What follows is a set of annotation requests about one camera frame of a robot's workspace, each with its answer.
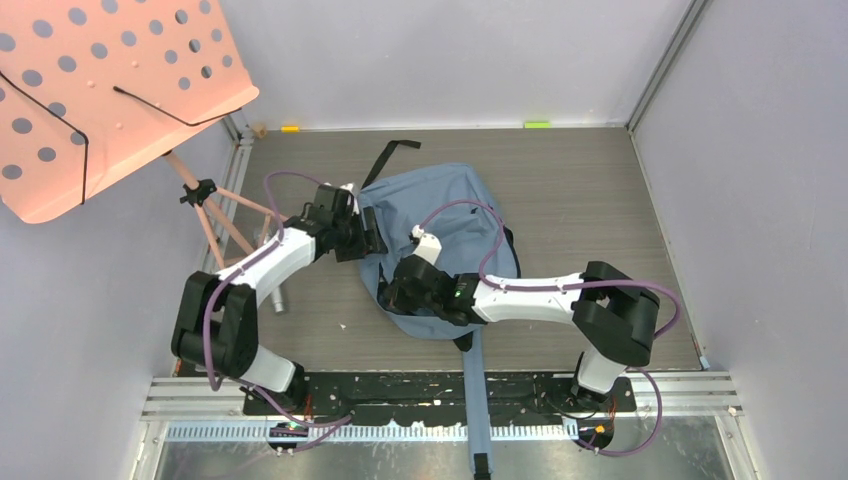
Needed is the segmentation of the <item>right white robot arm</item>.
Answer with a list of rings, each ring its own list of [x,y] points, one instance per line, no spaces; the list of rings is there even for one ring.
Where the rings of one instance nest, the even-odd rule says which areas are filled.
[[[629,367],[650,363],[659,298],[615,267],[591,261],[582,272],[543,279],[449,274],[409,255],[377,299],[395,314],[430,313],[457,327],[501,321],[543,321],[579,330],[589,347],[579,357],[571,387],[574,403],[596,410]]]

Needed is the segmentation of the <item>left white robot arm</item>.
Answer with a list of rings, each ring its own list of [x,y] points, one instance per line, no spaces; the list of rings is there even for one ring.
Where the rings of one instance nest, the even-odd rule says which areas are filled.
[[[325,254],[347,262],[386,250],[374,208],[360,206],[351,185],[323,184],[301,214],[285,220],[254,253],[217,273],[198,271],[186,280],[171,351],[204,365],[214,378],[257,385],[280,412],[296,413],[307,398],[305,385],[295,380],[302,368],[261,346],[259,306]]]

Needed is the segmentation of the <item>light blue backpack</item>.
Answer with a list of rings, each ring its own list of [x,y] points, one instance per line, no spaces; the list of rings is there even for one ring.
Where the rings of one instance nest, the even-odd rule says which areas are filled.
[[[406,334],[425,340],[451,340],[461,351],[471,469],[474,478],[488,479],[493,460],[481,326],[455,326],[422,309],[409,313],[395,310],[384,290],[397,264],[414,248],[409,234],[416,225],[440,240],[442,252],[437,266],[451,275],[476,275],[481,260],[489,255],[486,272],[519,276],[512,233],[501,228],[502,213],[494,196],[469,164],[440,164],[383,176],[384,167],[399,146],[418,149],[421,144],[389,141],[359,194],[361,206],[374,208],[388,248],[383,255],[370,255],[361,261],[360,277],[380,308]]]

